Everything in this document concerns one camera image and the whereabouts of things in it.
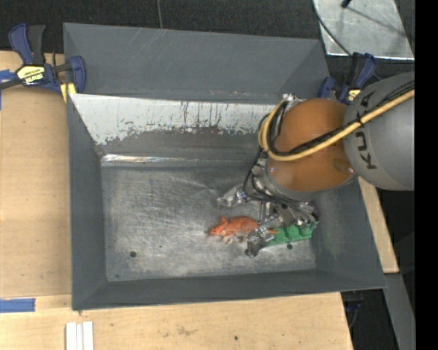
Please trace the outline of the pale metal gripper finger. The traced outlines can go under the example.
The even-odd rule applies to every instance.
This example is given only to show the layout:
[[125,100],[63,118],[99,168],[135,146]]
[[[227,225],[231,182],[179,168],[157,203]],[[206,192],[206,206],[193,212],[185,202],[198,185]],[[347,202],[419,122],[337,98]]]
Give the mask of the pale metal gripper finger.
[[234,208],[250,202],[250,196],[246,193],[244,185],[231,188],[223,196],[217,199],[219,208]]
[[275,233],[275,229],[264,226],[257,227],[251,231],[247,236],[245,254],[250,258],[256,257],[258,253],[274,239]]

